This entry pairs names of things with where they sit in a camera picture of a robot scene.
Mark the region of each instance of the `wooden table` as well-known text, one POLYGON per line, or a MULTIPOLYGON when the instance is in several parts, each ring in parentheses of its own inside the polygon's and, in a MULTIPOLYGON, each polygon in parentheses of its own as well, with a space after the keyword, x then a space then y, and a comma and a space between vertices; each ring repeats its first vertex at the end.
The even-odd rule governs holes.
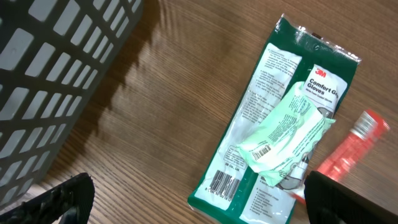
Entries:
MULTIPOLYGON (((145 0, 140 23, 36 188, 87 172, 96 187, 91 223, 209 223, 187 197, 282 13, 363 60, 309 169, 372 108, 391 131, 343 184, 398 213, 394 0, 145 0)), ((308 223, 304 206, 296 206, 292 223, 308 223)))

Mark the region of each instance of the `basket hole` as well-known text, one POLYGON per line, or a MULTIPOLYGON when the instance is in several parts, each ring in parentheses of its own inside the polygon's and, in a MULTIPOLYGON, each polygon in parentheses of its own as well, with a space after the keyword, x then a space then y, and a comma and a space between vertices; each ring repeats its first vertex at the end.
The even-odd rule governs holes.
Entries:
POLYGON ((88 71, 90 71, 90 66, 86 65, 86 67, 81 71, 79 77, 76 79, 75 83, 73 84, 73 87, 79 87, 83 79, 86 77, 88 71))
POLYGON ((51 97, 50 102, 48 103, 47 107, 45 108, 41 118, 48 118, 51 115, 51 113, 54 110, 55 105, 58 103, 58 100, 60 99, 60 97, 61 97, 60 93, 54 93, 54 95, 51 97))
POLYGON ((15 186, 15 187, 9 189, 8 192, 5 194, 4 198, 1 200, 0 205, 4 205, 5 203, 8 203, 11 200, 12 196, 14 196, 17 189, 18 189, 18 186, 15 186))
POLYGON ((11 164, 11 166, 8 167, 7 172, 4 174, 4 176, 0 180, 0 187, 8 184, 8 182, 12 179, 12 177, 14 176, 15 172, 17 171, 17 169, 21 163, 22 163, 22 161, 18 161, 18 162, 11 164))
POLYGON ((65 78, 62 80, 62 84, 67 85, 70 83, 70 80, 75 76, 77 70, 80 68, 81 61, 76 60, 73 65, 70 67, 67 75, 65 75, 65 78))
POLYGON ((37 52, 32 63, 30 63, 27 68, 25 75, 37 77, 43 70, 45 64, 50 59, 51 55, 54 53, 55 47, 48 43, 44 43, 40 50, 37 52))
POLYGON ((0 121, 10 120, 14 117, 28 92, 29 90, 26 88, 17 87, 14 89, 6 104, 0 111, 0 121))
POLYGON ((38 148, 45 146, 45 144, 49 140, 51 134, 54 132, 54 129, 55 129, 55 125, 51 125, 49 128, 47 128, 42 140, 39 142, 39 145, 37 145, 38 148))
POLYGON ((66 124, 61 124, 60 127, 58 128, 58 131, 55 133, 54 137, 52 138, 50 144, 55 143, 58 141, 58 138, 62 134, 63 129, 65 128, 66 124))
POLYGON ((116 17, 113 19, 113 22, 111 24, 111 29, 114 30, 116 28, 116 26, 118 26, 120 20, 122 19, 122 17, 124 16, 124 9, 123 7, 120 7, 118 14, 116 15, 116 17))
POLYGON ((105 60, 108 58, 109 53, 111 52, 113 48, 113 44, 111 43, 108 48, 106 49, 104 55, 101 57, 101 60, 99 62, 104 63, 105 60))
POLYGON ((97 10, 100 10, 105 0, 94 0, 93 5, 97 10))
POLYGON ((70 99, 72 98, 72 95, 67 95, 65 99, 63 99, 63 102, 61 106, 59 107, 57 113, 55 114, 55 117, 61 117, 63 115, 63 112, 65 111, 65 108, 68 106, 70 99))
POLYGON ((33 165, 33 162, 36 160, 36 158, 37 156, 32 156, 27 160, 26 164, 24 165, 24 168, 22 168, 21 172, 18 174, 17 179, 20 179, 27 174, 27 172, 29 171, 30 167, 33 165))
POLYGON ((111 3, 108 5, 108 8, 106 9, 104 13, 104 20, 108 21, 109 18, 112 16, 114 10, 116 9, 116 6, 118 6, 119 0, 112 0, 111 3))
POLYGON ((46 80, 54 82, 57 80, 58 76, 61 74, 63 68, 68 63, 70 56, 66 53, 62 53, 61 56, 58 58, 57 62, 55 63, 54 67, 51 69, 49 75, 47 76, 46 80))
POLYGON ((80 6, 74 0, 70 0, 55 24, 54 31, 60 35, 65 35, 79 10, 80 6))
POLYGON ((116 37, 119 38, 122 35, 124 29, 126 28, 127 24, 129 23, 129 18, 125 18, 122 25, 119 27, 118 32, 116 33, 116 37))
POLYGON ((50 151, 47 151, 47 152, 43 153, 42 157, 40 157, 40 159, 37 162, 36 166, 33 168, 33 172, 39 170, 42 167, 42 165, 43 165, 45 159, 47 158, 47 156, 49 155, 49 153, 50 153, 50 151))
POLYGON ((37 20, 44 22, 56 2, 56 0, 35 0, 29 8, 29 14, 37 20))
POLYGON ((42 132, 43 128, 35 128, 30 134, 29 138, 26 140, 24 146, 19 151, 19 153, 23 153, 32 149, 33 144, 36 142, 37 137, 42 132))
POLYGON ((95 27, 95 30, 93 31, 91 37, 88 39, 87 44, 85 45, 85 47, 83 48, 83 50, 88 53, 91 51, 91 49, 93 48, 93 45, 95 44, 95 42, 97 42, 98 37, 101 34, 101 30, 98 27, 95 27))
POLYGON ((33 40, 33 35, 18 28, 0 54, 0 68, 13 70, 33 40))
POLYGON ((12 154, 24 134, 25 130, 14 131, 11 134, 10 138, 7 140, 7 143, 4 145, 3 149, 0 152, 0 159, 12 154))
POLYGON ((29 187, 32 185, 32 182, 33 182, 33 178, 31 178, 27 182, 25 182, 24 185, 22 186, 22 188, 20 189, 20 191, 19 191, 17 196, 27 192, 27 189, 29 189, 29 187))
POLYGON ((135 1, 135 3, 132 5, 132 8, 131 8, 131 10, 132 10, 133 13, 137 11, 138 6, 139 6, 140 4, 141 4, 141 0, 136 0, 136 1, 135 1))
POLYGON ((97 75, 97 70, 93 70, 93 72, 91 73, 90 77, 88 77, 85 85, 83 85, 83 89, 87 90, 88 87, 90 87, 91 82, 94 80, 95 76, 97 75))
POLYGON ((100 53, 104 50, 106 43, 108 43, 108 38, 106 36, 104 36, 104 38, 102 38, 102 40, 101 40, 101 43, 99 43, 99 46, 95 50, 95 52, 93 54, 93 58, 97 59, 98 56, 100 56, 100 53))
POLYGON ((34 118, 37 113, 37 110, 39 110, 46 96, 47 96, 46 91, 38 91, 35 97, 33 98, 32 102, 30 103, 29 107, 27 108, 22 119, 34 118))
POLYGON ((93 21, 91 20, 91 18, 85 15, 79 27, 77 28, 75 34, 73 35, 72 39, 70 39, 70 42, 75 44, 76 46, 79 45, 92 23, 93 21))
POLYGON ((80 100, 81 100, 81 96, 77 96, 77 97, 75 98, 75 100, 73 101, 72 105, 70 105, 70 108, 69 108, 69 110, 68 110, 67 116, 71 116, 71 115, 75 112, 76 107, 77 107, 77 106, 79 105, 79 103, 80 103, 80 100))

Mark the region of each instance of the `black object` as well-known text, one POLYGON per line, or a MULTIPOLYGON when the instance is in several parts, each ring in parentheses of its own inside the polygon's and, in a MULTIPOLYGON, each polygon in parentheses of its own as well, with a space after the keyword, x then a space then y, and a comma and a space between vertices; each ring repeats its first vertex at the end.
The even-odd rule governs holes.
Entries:
POLYGON ((398 223, 397 215, 317 171, 305 180, 304 195, 311 224, 398 223))
POLYGON ((87 223, 94 202, 94 184, 87 173, 46 191, 42 195, 0 216, 0 224, 87 223))

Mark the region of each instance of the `gray basket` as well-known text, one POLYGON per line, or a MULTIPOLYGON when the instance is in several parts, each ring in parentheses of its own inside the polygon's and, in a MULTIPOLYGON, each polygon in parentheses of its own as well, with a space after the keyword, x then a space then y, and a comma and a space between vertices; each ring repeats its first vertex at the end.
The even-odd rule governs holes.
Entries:
POLYGON ((143 0, 1 0, 0 208, 44 177, 143 0))

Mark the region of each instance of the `plastic packaging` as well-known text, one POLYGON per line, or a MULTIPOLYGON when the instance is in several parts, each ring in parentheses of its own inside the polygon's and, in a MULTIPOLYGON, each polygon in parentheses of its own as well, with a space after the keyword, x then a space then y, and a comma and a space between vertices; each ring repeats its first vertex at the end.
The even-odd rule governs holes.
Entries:
POLYGON ((256 131, 238 145, 249 167, 269 186, 291 173, 335 122, 317 110, 306 92, 304 82, 295 83, 256 131))
POLYGON ((347 83, 336 102, 337 111, 359 62, 355 55, 293 26, 282 15, 188 204, 221 223, 289 222, 295 200, 279 186, 267 186, 245 163, 237 144, 256 130, 294 83, 307 80, 315 65, 347 83))
MULTIPOLYGON (((318 167, 317 171, 334 181, 339 181, 362 159, 381 135, 390 127, 373 110, 366 110, 355 122, 354 128, 336 150, 318 167)), ((290 193, 305 204, 305 186, 291 190, 290 193)))

